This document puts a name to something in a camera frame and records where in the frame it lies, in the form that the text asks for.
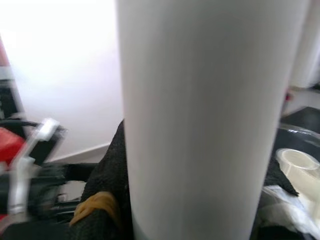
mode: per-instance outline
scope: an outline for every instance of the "white cardboard tube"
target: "white cardboard tube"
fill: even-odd
[[[137,240],[248,240],[308,1],[119,0]]]

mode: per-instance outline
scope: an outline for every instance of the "black cable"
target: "black cable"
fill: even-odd
[[[12,127],[12,126],[30,126],[30,127],[36,127],[39,123],[33,122],[33,121],[21,121],[21,120],[1,120],[0,121],[0,127]]]

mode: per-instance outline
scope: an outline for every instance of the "red object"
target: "red object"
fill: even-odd
[[[0,162],[5,162],[9,166],[24,143],[22,137],[0,127]]]

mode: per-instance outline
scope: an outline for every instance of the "white wall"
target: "white wall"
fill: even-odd
[[[26,116],[69,132],[61,158],[107,145],[123,118],[115,4],[0,2],[0,34]]]
[[[311,0],[291,72],[290,85],[299,88],[311,87],[317,81],[319,57],[320,1]]]

